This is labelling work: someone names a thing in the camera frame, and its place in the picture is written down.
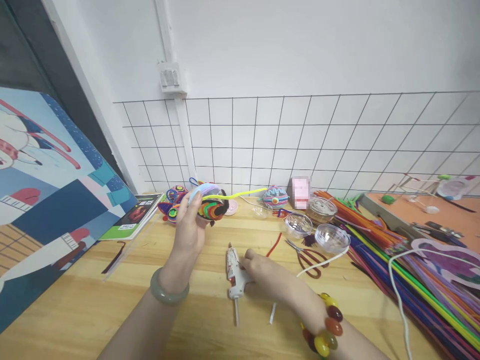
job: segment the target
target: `electrical outlet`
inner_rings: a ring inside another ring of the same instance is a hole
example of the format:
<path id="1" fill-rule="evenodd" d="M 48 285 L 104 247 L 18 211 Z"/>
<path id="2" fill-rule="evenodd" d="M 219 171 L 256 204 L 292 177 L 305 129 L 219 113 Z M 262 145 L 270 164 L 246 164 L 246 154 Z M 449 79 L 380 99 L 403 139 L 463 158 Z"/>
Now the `electrical outlet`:
<path id="1" fill-rule="evenodd" d="M 160 73 L 160 87 L 164 93 L 186 94 L 183 71 L 178 62 L 161 62 L 157 65 Z"/>

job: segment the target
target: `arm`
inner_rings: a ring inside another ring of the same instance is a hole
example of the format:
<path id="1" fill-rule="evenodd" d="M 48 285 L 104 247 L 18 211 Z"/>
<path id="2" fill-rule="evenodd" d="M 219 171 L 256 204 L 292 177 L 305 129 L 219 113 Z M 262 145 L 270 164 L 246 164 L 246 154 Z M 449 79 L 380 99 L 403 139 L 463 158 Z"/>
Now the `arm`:
<path id="1" fill-rule="evenodd" d="M 181 201 L 173 249 L 158 276 L 160 285 L 170 294 L 180 294 L 187 287 L 205 242 L 207 223 L 197 219 L 202 196 L 198 193 L 190 206 L 189 198 L 190 194 L 187 194 Z M 160 303 L 149 288 L 98 359 L 159 359 L 179 306 Z"/>
<path id="2" fill-rule="evenodd" d="M 252 249 L 245 253 L 242 266 L 263 292 L 273 300 L 289 306 L 310 333 L 316 335 L 325 329 L 325 319 L 328 317 L 325 304 L 304 281 Z M 336 337 L 338 349 L 330 352 L 329 359 L 388 359 L 345 318 L 341 326 L 343 335 Z"/>

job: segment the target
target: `purple cardboard cutout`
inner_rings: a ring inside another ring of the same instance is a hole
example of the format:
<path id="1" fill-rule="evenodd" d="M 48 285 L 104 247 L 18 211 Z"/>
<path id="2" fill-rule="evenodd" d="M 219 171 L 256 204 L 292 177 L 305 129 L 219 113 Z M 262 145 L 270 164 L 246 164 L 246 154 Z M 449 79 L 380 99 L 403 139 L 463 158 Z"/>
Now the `purple cardboard cutout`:
<path id="1" fill-rule="evenodd" d="M 419 238 L 411 243 L 413 249 L 432 250 L 453 257 L 464 259 L 480 267 L 480 255 L 476 252 L 453 245 L 443 245 L 434 240 Z M 445 257 L 432 252 L 418 252 L 437 274 L 444 277 L 447 281 L 455 281 L 469 288 L 480 290 L 480 269 L 467 264 L 466 262 Z"/>

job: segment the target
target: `bead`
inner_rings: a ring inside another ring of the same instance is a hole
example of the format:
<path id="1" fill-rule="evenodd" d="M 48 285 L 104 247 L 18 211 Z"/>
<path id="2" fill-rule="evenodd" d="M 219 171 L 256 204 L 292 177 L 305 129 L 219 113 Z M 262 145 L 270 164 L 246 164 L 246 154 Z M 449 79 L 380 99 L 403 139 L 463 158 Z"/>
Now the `bead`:
<path id="1" fill-rule="evenodd" d="M 315 354 L 317 354 L 317 349 L 315 348 L 314 337 L 310 336 L 307 341 L 308 347 L 312 350 Z"/>
<path id="2" fill-rule="evenodd" d="M 331 306 L 335 306 L 337 308 L 339 307 L 337 300 L 335 300 L 333 297 L 327 297 L 326 299 L 323 300 L 323 302 L 325 303 L 325 306 L 327 308 Z"/>
<path id="3" fill-rule="evenodd" d="M 315 344 L 316 352 L 320 356 L 323 356 L 324 358 L 326 358 L 330 354 L 329 347 L 327 346 L 327 343 L 325 342 L 323 337 L 315 336 L 313 343 Z"/>
<path id="4" fill-rule="evenodd" d="M 301 334 L 303 335 L 303 338 L 305 339 L 305 341 L 308 343 L 310 338 L 313 338 L 314 336 L 310 333 L 310 331 L 308 331 L 307 329 L 303 329 L 301 331 Z"/>
<path id="5" fill-rule="evenodd" d="M 322 330 L 320 331 L 320 334 L 318 336 L 322 337 L 323 340 L 325 340 L 326 344 L 330 349 L 332 350 L 338 349 L 339 343 L 337 342 L 337 338 L 330 331 Z"/>
<path id="6" fill-rule="evenodd" d="M 340 325 L 340 323 L 334 318 L 327 317 L 325 320 L 325 325 L 327 330 L 335 336 L 342 336 L 342 334 L 344 333 L 342 325 Z"/>
<path id="7" fill-rule="evenodd" d="M 326 313 L 328 314 L 329 317 L 334 318 L 339 323 L 341 323 L 342 320 L 344 319 L 344 316 L 342 315 L 342 312 L 340 311 L 340 309 L 334 305 L 327 307 Z"/>

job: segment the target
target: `painting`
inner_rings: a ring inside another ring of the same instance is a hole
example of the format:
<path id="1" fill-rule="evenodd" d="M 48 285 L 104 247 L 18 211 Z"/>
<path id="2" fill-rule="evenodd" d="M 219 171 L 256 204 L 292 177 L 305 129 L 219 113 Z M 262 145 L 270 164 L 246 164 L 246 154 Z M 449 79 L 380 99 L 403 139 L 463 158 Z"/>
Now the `painting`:
<path id="1" fill-rule="evenodd" d="M 136 203 L 53 98 L 0 87 L 0 333 Z"/>

